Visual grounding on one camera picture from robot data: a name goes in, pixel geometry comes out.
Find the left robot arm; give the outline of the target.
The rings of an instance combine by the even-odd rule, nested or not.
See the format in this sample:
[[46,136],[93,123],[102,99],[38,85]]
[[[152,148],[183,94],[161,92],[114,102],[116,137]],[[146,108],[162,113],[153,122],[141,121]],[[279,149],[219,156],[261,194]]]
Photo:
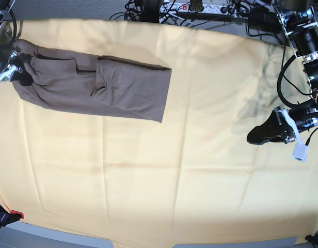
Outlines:
[[[277,93],[287,106],[275,108],[266,122],[253,128],[247,142],[253,145],[291,143],[297,135],[318,124],[318,22],[315,19],[313,1],[273,1],[273,9],[282,31],[293,49],[293,55],[282,66],[277,78]],[[296,59],[302,59],[310,92],[309,100],[293,104],[282,93],[281,85],[287,68]]]

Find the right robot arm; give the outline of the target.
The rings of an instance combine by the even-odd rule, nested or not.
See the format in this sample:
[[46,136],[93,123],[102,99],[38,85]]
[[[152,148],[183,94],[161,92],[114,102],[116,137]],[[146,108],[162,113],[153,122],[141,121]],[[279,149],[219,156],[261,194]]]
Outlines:
[[14,4],[15,1],[0,1],[0,82],[18,81],[22,86],[30,86],[33,78],[24,67],[28,56],[15,45],[22,26],[17,25]]

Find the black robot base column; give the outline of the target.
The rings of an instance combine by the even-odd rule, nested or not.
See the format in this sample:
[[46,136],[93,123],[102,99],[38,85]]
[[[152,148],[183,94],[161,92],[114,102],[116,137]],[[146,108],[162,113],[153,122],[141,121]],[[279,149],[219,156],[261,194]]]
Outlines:
[[142,0],[143,10],[140,15],[140,21],[159,23],[159,14],[162,4],[163,0]]

